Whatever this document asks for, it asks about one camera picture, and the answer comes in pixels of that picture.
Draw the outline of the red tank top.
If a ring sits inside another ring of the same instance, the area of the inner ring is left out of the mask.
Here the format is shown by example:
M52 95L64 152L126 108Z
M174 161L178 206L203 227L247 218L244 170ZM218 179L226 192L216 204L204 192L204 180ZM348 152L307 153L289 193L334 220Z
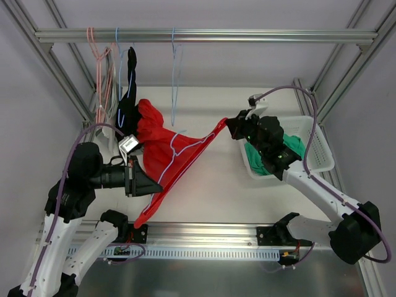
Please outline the red tank top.
M144 149L145 172L163 190L152 194L135 220L134 228L140 228L155 214L172 187L226 127L226 118L223 118L207 136L196 139L164 128L163 115L148 99L141 99L137 106L142 115L137 124L137 139Z

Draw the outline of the blue hanger with red top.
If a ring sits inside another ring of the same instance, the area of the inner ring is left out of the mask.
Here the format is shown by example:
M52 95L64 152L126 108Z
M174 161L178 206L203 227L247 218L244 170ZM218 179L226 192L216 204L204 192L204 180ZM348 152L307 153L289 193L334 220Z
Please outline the blue hanger with red top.
M172 132L168 140L146 143L146 172L163 187L163 191L151 195L150 202L142 211L143 214L147 215L157 209L161 200L222 130L223 126L216 127L202 139Z

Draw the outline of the green tank top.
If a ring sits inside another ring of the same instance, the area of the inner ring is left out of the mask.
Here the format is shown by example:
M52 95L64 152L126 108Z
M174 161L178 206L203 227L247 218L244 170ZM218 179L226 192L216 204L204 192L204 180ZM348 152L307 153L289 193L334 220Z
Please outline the green tank top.
M306 147L298 136L283 135L283 144L269 155L264 149L246 142L244 149L250 169L258 176L274 176L283 180L283 172L294 161L301 161L305 155Z

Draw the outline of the blue wire hanger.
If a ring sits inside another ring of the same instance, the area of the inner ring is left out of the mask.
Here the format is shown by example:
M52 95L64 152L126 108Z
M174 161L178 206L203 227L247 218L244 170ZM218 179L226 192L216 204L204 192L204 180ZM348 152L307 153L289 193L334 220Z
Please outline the blue wire hanger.
M181 53L179 66L177 67L177 57L178 57L178 47L179 45L175 42L176 28L172 28L171 32L171 47L173 55L172 73L171 73L171 125L174 126L176 119L176 109L178 100L178 90L179 90L179 77L181 75L180 66L183 60L183 53Z

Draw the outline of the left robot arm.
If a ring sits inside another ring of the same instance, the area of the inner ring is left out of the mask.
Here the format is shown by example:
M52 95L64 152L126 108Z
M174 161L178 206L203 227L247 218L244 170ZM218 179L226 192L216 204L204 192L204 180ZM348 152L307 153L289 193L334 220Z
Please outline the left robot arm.
M48 193L40 252L24 282L9 296L77 296L82 279L101 253L129 234L127 215L105 211L94 231L72 257L68 250L97 189L123 188L131 197L160 193L163 188L139 165L135 156L123 165L105 164L93 142L77 144L62 178Z

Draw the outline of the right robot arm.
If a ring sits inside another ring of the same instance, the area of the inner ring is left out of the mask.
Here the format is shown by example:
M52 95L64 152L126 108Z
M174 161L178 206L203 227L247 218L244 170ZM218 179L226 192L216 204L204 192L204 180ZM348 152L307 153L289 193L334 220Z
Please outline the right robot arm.
M379 209L362 204L309 170L303 159L283 142L284 131L275 116L248 115L242 110L225 121L234 140L244 139L259 153L265 169L306 196L327 216L326 221L289 213L276 222L277 240L291 245L302 239L332 248L347 264L355 264L380 243Z

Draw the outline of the white tank top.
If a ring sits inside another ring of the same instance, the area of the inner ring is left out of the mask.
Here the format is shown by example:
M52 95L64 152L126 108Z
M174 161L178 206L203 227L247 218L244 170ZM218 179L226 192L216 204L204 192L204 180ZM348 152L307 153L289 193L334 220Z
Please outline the white tank top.
M95 122L114 126L117 104L116 68L111 46L106 46L96 64ZM100 126L95 132L99 143L112 156L116 155L116 133L112 128Z

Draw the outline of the black tank top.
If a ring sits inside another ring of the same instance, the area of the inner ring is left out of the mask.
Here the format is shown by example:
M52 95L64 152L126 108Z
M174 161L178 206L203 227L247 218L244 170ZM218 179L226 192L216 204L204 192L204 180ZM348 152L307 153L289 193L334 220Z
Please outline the black tank top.
M136 103L136 66L136 52L133 47L130 47L127 52L128 87L118 105L116 116L116 127L124 134L124 136L129 136L131 134L136 135L138 122L142 118Z

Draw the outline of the blue hanger with black top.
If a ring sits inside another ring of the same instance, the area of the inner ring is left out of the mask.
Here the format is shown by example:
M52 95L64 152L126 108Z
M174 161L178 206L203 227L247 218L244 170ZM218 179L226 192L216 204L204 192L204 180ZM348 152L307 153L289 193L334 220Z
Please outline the blue hanger with black top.
M122 97L123 97L123 90L122 90L122 74L123 74L123 59L124 55L127 55L128 49L123 50L121 48L120 42L119 42L119 27L116 27L115 29L115 41L116 41L116 46L118 48L119 52L119 70L118 70L118 104L120 103Z

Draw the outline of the white plastic basket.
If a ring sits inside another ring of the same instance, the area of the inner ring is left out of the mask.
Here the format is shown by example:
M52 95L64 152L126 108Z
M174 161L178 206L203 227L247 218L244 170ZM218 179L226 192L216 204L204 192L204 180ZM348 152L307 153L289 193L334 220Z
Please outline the white plastic basket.
M298 136L303 141L304 146L307 146L313 125L312 117L281 116L278 117L278 120L285 134L289 136ZM245 139L238 141L242 159L247 169L248 175L255 180L275 179L274 176L258 176L251 171L244 149L245 143ZM312 173L330 171L335 165L330 147L318 125L316 125L315 134L308 150L307 163L308 168Z

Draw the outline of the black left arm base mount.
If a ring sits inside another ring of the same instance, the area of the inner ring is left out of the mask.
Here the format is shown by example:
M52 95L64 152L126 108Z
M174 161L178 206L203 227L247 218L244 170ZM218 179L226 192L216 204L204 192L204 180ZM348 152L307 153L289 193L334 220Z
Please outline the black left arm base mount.
M127 243L139 243L146 244L147 236L148 236L149 226L147 224L143 224L138 228L134 227L133 223L128 224L127 229Z

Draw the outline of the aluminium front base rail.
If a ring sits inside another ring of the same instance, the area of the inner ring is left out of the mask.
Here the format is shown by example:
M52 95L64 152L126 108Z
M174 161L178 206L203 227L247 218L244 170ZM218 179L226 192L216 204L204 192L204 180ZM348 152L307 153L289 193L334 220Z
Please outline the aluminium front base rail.
M273 226L272 224L253 223L172 223L149 222L146 245L184 248L245 248L245 247L309 247L312 242L328 246L328 233L335 229L329 222L316 220L298 220L298 225L287 227L290 235L281 235L276 229L281 243L278 246L258 246L256 228ZM127 232L123 240L126 243Z

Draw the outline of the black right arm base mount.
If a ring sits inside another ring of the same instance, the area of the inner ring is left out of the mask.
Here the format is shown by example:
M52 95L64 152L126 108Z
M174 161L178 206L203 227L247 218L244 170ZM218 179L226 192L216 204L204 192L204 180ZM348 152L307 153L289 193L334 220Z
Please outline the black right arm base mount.
M256 238L258 246L278 246L281 243L274 226L258 226Z

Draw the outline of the aluminium frame top rail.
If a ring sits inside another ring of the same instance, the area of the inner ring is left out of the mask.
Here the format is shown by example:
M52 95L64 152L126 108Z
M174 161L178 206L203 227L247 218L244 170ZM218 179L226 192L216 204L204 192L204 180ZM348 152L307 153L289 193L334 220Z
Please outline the aluminium frame top rail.
M42 43L83 43L91 33L96 42L119 43L330 43L370 45L374 30L265 30L198 28L41 28L35 36Z

